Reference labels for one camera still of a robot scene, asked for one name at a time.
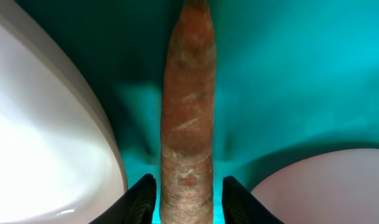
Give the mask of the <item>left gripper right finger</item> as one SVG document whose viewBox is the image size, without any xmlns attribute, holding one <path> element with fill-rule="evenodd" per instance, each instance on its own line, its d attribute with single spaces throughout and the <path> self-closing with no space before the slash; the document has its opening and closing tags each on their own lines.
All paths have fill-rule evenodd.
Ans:
<svg viewBox="0 0 379 224">
<path fill-rule="evenodd" d="M 233 176 L 223 179 L 222 207 L 226 224 L 283 224 Z"/>
</svg>

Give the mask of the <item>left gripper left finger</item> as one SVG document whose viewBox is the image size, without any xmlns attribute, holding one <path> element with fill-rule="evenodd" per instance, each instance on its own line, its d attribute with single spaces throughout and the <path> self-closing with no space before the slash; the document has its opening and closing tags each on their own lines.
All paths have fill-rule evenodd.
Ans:
<svg viewBox="0 0 379 224">
<path fill-rule="evenodd" d="M 151 224 L 156 193 L 155 178 L 146 174 L 90 224 Z"/>
</svg>

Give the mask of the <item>large pink plate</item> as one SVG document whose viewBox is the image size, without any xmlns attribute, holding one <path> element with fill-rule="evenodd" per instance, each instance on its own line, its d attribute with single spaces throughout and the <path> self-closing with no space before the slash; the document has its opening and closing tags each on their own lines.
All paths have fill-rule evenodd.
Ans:
<svg viewBox="0 0 379 224">
<path fill-rule="evenodd" d="M 0 223 L 90 223 L 127 189 L 89 84 L 28 13 L 0 1 Z"/>
</svg>

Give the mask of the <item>orange carrot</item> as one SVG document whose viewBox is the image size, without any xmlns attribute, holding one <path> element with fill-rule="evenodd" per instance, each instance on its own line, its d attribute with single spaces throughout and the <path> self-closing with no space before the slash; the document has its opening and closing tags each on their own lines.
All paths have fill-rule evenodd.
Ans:
<svg viewBox="0 0 379 224">
<path fill-rule="evenodd" d="M 185 1 L 170 37 L 164 70 L 162 224 L 213 222 L 216 62 L 210 4 Z"/>
</svg>

